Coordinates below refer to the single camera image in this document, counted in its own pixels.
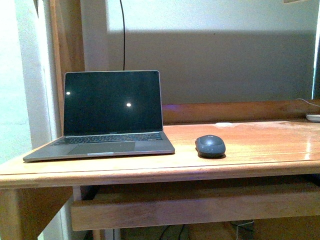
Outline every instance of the laptop screen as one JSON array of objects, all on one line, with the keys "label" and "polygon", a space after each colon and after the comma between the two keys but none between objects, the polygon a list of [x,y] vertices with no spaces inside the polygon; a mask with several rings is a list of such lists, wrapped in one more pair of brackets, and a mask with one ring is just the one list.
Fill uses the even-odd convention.
[{"label": "laptop screen", "polygon": [[162,131],[158,71],[68,72],[64,135]]}]

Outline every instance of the wall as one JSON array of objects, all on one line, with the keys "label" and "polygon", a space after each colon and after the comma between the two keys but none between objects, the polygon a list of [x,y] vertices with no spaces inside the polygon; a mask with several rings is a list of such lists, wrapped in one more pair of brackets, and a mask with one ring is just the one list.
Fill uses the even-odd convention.
[{"label": "wall", "polygon": [[[122,2],[125,69],[159,70],[164,104],[311,98],[318,0]],[[81,1],[86,70],[122,70],[120,3],[92,5]]]}]

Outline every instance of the white object on desk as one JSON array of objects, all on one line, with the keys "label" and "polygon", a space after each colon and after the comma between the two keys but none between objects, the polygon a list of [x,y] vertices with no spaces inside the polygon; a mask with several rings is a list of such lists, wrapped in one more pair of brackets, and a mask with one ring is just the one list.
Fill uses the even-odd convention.
[{"label": "white object on desk", "polygon": [[305,116],[306,116],[306,119],[308,119],[311,122],[320,123],[320,114],[309,114],[309,113],[307,113]]}]

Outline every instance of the laptop trackpad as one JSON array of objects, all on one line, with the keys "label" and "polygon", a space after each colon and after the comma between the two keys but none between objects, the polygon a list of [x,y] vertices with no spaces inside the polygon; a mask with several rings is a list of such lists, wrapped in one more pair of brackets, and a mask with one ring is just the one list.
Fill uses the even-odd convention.
[{"label": "laptop trackpad", "polygon": [[80,144],[68,155],[134,152],[135,145],[134,141]]}]

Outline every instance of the wireless mouse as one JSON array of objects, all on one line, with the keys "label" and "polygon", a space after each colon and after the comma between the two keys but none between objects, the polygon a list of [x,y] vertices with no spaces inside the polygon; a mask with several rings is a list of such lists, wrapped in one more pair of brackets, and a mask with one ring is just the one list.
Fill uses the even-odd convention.
[{"label": "wireless mouse", "polygon": [[195,140],[195,148],[203,158],[215,159],[225,155],[226,145],[224,141],[215,135],[205,135]]}]

